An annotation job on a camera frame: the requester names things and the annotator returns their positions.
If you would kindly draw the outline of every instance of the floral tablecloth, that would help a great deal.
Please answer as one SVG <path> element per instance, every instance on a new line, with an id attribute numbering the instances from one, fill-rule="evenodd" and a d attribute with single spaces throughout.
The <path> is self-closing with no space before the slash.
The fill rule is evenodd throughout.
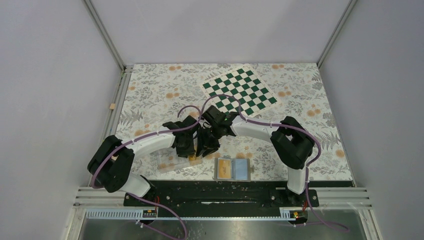
<path id="1" fill-rule="evenodd" d="M 162 123 L 177 120 L 185 105 L 201 106 L 206 100 L 199 84 L 242 64 L 136 64 L 129 82 L 116 130 L 121 139 L 156 131 Z M 315 63 L 252 64 L 281 104 L 256 118 L 280 121 L 292 116 L 321 143 L 322 155 L 310 166 L 311 180 L 352 180 L 336 122 Z M 197 117 L 188 108 L 185 114 Z M 203 163 L 160 173 L 157 158 L 134 159 L 132 171 L 151 180 L 212 180 L 214 159 L 250 158 L 252 180 L 287 180 L 287 167 L 270 143 L 250 137 L 223 137 L 218 152 Z M 315 147 L 312 157 L 317 154 Z"/>

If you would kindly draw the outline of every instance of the chessboard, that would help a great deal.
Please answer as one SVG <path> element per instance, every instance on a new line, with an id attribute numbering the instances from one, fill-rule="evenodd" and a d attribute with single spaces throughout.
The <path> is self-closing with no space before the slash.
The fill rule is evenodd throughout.
<path id="1" fill-rule="evenodd" d="M 203 93 L 211 96 L 225 94 L 233 96 L 241 103 L 241 113 L 254 117 L 280 103 L 278 97 L 250 66 L 245 64 L 200 84 Z M 237 112 L 239 104 L 233 98 L 219 96 L 212 99 L 216 107 L 224 113 Z"/>

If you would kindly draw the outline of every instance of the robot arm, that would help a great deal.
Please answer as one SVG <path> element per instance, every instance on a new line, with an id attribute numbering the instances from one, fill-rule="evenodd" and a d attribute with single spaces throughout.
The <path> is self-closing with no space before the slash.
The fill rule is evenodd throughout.
<path id="1" fill-rule="evenodd" d="M 238 113 L 225 114 L 214 106 L 210 106 L 202 115 L 211 127 L 203 128 L 197 124 L 195 127 L 169 133 L 151 134 L 133 144 L 127 145 L 115 154 L 116 160 L 109 159 L 97 175 L 96 181 L 112 193 L 123 190 L 139 197 L 145 195 L 150 189 L 149 182 L 142 176 L 131 173 L 134 157 L 137 159 L 154 151 L 173 147 L 180 157 L 196 154 L 203 157 L 214 153 L 220 147 L 219 139 L 223 136 L 248 136 L 267 141 L 275 147 L 280 160 L 288 166 L 287 188 L 300 195 L 305 190 L 305 163 L 312 154 L 314 142 L 305 134 L 292 129 L 277 126 L 263 126 L 243 120 Z M 196 122 L 188 116 L 183 122 L 167 122 L 158 130 L 175 130 L 191 126 Z M 256 122 L 269 123 L 260 119 Z M 302 128 L 292 117 L 286 117 L 282 124 Z M 193 134 L 197 131 L 197 151 L 194 149 Z M 100 146 L 93 159 L 88 164 L 91 174 L 99 167 L 100 163 L 113 149 L 121 145 L 121 140 L 114 135 L 109 136 Z"/>

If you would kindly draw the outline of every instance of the clear plastic box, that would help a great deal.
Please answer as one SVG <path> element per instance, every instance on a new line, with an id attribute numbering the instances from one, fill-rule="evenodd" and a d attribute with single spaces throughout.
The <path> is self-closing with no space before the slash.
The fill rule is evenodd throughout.
<path id="1" fill-rule="evenodd" d="M 160 173 L 167 173 L 203 163 L 202 156 L 178 157 L 175 148 L 171 147 L 156 151 L 156 156 L 157 170 Z"/>

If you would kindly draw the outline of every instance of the white wall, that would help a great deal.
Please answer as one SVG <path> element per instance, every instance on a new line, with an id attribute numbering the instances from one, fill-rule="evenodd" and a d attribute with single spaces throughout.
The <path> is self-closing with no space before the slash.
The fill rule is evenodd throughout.
<path id="1" fill-rule="evenodd" d="M 424 236 L 423 10 L 422 0 L 358 1 L 321 69 L 385 240 Z"/>
<path id="2" fill-rule="evenodd" d="M 0 239 L 57 240 L 119 69 L 79 0 L 1 2 Z"/>
<path id="3" fill-rule="evenodd" d="M 349 0 L 93 0 L 126 64 L 317 62 Z"/>

